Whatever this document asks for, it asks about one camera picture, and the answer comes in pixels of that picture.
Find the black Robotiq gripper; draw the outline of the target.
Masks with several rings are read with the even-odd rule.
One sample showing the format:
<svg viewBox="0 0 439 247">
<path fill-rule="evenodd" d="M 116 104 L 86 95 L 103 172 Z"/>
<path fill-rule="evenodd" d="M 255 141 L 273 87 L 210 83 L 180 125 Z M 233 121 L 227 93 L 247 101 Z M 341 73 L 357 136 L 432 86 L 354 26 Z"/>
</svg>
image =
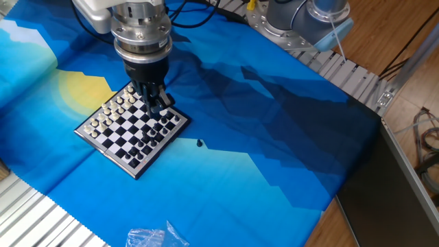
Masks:
<svg viewBox="0 0 439 247">
<path fill-rule="evenodd" d="M 166 86 L 163 84 L 169 71 L 168 57 L 147 64 L 123 60 L 123 65 L 132 80 L 133 88 L 145 104 L 149 117 L 175 104 L 174 98 L 166 92 Z M 145 83 L 154 83 L 151 85 L 150 96 Z"/>
</svg>

